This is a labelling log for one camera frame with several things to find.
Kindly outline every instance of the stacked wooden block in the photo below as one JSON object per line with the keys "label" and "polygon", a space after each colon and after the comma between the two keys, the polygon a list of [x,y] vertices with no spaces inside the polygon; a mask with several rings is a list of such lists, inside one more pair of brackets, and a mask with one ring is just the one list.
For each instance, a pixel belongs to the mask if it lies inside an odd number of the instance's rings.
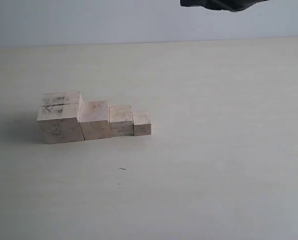
{"label": "stacked wooden block", "polygon": [[81,93],[48,93],[42,97],[37,118],[48,144],[151,135],[147,112],[107,101],[83,102]]}

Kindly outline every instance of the black glove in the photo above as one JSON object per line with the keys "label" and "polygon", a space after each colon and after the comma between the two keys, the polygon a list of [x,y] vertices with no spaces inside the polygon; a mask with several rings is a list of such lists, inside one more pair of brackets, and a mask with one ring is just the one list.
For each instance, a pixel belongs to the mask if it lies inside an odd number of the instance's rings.
{"label": "black glove", "polygon": [[240,12],[268,0],[180,0],[182,7],[204,7],[210,10]]}

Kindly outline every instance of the white wall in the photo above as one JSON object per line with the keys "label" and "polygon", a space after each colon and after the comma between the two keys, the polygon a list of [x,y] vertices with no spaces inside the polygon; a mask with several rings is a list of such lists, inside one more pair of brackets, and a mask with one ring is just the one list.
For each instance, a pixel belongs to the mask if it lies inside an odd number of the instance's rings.
{"label": "white wall", "polygon": [[0,0],[0,46],[196,41],[298,36],[298,0],[240,12],[179,0]]}

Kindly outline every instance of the small wooden block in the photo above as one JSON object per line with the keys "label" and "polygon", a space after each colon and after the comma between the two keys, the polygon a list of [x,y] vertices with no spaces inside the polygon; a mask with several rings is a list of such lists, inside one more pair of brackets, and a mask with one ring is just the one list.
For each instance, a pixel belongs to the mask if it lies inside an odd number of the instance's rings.
{"label": "small wooden block", "polygon": [[48,144],[84,140],[79,126],[82,101],[80,92],[43,95],[37,122]]}
{"label": "small wooden block", "polygon": [[150,116],[145,111],[135,111],[133,113],[134,136],[151,135]]}
{"label": "small wooden block", "polygon": [[113,137],[134,134],[133,112],[130,105],[111,106],[109,124]]}
{"label": "small wooden block", "polygon": [[85,140],[111,138],[108,102],[82,103],[79,124]]}

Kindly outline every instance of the table surface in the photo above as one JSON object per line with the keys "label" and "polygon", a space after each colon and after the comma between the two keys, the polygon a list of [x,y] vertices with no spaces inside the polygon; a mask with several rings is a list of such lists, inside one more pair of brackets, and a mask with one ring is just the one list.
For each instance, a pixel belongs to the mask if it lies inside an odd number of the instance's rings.
{"label": "table surface", "polygon": [[[45,144],[70,91],[152,135]],[[0,239],[298,240],[298,37],[0,48]]]}

